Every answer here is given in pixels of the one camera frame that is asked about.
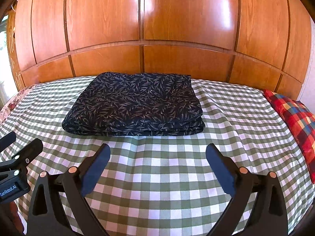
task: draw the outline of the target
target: floral fabric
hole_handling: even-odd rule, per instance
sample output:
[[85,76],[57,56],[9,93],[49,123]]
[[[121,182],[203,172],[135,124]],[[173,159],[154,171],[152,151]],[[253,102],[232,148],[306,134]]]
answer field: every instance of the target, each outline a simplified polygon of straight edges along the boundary
[[20,90],[14,97],[12,97],[6,105],[0,111],[0,124],[9,116],[10,112],[17,106],[17,104],[24,98],[28,93],[31,92],[34,85]]
[[98,75],[62,122],[88,136],[185,136],[204,130],[202,108],[188,75]]

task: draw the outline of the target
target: dark blue leaf-print fabric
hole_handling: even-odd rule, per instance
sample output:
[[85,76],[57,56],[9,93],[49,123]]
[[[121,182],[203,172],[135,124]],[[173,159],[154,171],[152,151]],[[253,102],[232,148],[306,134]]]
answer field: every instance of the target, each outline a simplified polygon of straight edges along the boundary
[[203,131],[189,75],[98,75],[62,122],[77,135],[183,136]]

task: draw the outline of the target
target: plaid pillow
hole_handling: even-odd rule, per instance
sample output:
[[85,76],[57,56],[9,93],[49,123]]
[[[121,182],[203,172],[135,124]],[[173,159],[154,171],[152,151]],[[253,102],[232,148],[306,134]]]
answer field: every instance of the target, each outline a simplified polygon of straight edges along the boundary
[[273,93],[270,90],[264,90],[264,96],[288,125],[304,155],[311,181],[314,184],[315,115],[313,115],[300,101],[294,101],[283,95]]

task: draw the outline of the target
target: green gingham bedspread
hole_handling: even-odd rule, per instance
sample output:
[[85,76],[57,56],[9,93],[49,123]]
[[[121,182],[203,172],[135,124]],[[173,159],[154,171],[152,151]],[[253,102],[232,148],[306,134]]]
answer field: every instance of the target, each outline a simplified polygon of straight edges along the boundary
[[[102,143],[111,159],[86,200],[110,235],[202,235],[210,231],[230,196],[220,187],[205,150],[214,143],[237,166],[253,173],[278,174],[285,197],[289,232],[314,198],[304,157],[288,127],[261,91],[238,85],[192,80],[206,128],[192,136],[77,136],[61,123],[94,77],[37,85],[0,126],[0,136],[14,131],[17,141],[1,157],[8,160],[34,138],[43,152],[29,165],[31,191],[17,200],[27,219],[34,184],[43,170],[65,172],[91,156]],[[61,195],[75,231],[81,232]],[[255,194],[237,226],[244,228]]]

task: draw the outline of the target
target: wood grain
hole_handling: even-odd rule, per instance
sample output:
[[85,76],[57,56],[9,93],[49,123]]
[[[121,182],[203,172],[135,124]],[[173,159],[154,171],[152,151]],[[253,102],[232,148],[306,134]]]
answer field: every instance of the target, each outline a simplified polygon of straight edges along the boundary
[[26,70],[35,65],[31,32],[32,0],[19,0],[15,15],[15,46],[19,67]]
[[248,58],[237,56],[229,83],[274,91],[280,77],[279,70]]
[[33,0],[32,35],[37,63],[67,52],[64,0]]
[[304,81],[311,52],[311,18],[300,0],[289,0],[290,41],[284,71]]
[[17,75],[17,78],[18,78],[18,81],[21,83],[21,89],[24,89],[26,86],[24,84],[24,81],[23,81],[23,78],[22,78],[22,75],[21,74],[18,74]]
[[287,0],[241,0],[238,52],[282,68],[288,33]]
[[230,54],[183,46],[144,46],[146,73],[184,74],[194,79],[225,82],[232,58]]
[[67,0],[70,50],[137,40],[138,0]]
[[301,88],[302,83],[300,83],[298,80],[291,76],[283,75],[277,92],[296,100]]
[[68,57],[60,58],[38,67],[38,80],[40,83],[68,78],[72,78]]
[[40,83],[38,79],[38,67],[36,66],[30,67],[28,70],[21,72],[21,76],[25,87]]
[[140,73],[139,46],[114,46],[71,56],[76,76],[103,72]]
[[238,0],[145,0],[145,39],[233,49]]

